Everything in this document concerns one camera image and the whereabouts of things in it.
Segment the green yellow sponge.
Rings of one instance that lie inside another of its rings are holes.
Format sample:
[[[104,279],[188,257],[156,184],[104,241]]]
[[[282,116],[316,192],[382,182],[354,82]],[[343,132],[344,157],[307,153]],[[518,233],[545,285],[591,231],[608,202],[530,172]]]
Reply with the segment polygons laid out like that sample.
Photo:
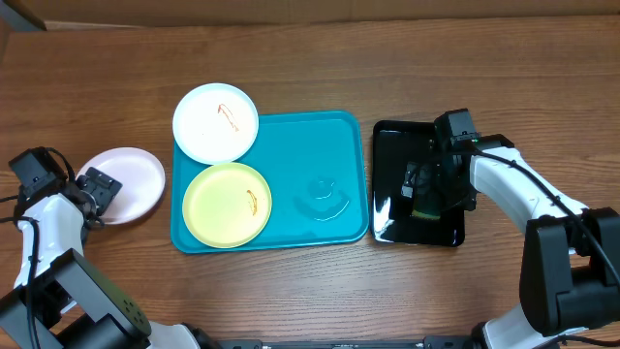
[[[411,215],[421,219],[439,220],[441,217],[442,202],[433,193],[416,195]]]

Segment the pink plate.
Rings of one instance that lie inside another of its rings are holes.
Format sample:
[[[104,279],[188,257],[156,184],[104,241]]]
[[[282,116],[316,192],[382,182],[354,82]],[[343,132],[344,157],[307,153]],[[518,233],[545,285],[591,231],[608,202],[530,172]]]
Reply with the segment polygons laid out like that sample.
[[[91,158],[78,172],[95,168],[119,181],[122,188],[102,219],[106,225],[120,225],[142,218],[160,201],[166,174],[157,157],[136,147],[117,147]]]

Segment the yellow plate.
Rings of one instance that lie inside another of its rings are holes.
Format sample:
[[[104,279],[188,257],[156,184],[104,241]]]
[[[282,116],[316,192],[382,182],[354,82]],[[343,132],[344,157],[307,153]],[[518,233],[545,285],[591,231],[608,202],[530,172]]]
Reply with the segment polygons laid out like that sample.
[[[272,209],[270,188],[255,169],[240,163],[211,166],[189,184],[182,216],[199,242],[221,249],[256,238]]]

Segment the white plate with stain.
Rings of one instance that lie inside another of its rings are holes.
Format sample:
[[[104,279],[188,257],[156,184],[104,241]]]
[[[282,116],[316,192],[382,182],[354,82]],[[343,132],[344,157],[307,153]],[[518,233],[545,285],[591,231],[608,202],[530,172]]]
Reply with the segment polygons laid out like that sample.
[[[233,85],[200,85],[177,104],[172,133],[176,145],[192,160],[205,165],[229,163],[254,144],[259,133],[258,110]]]

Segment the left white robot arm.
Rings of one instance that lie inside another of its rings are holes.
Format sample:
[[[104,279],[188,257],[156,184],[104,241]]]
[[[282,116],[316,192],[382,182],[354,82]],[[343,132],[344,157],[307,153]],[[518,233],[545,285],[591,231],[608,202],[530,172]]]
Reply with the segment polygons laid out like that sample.
[[[1,328],[22,348],[214,348],[188,324],[162,325],[83,256],[83,237],[120,191],[91,168],[20,176],[15,216],[24,237],[20,273],[1,300]]]

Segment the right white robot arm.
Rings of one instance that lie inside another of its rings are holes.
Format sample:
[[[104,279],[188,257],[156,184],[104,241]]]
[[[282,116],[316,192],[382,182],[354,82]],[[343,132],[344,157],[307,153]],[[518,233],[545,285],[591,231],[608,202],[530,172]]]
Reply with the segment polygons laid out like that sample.
[[[619,319],[619,214],[554,188],[501,135],[455,137],[407,166],[402,193],[416,218],[471,210],[479,193],[524,234],[519,303],[466,336],[427,348],[556,348]]]

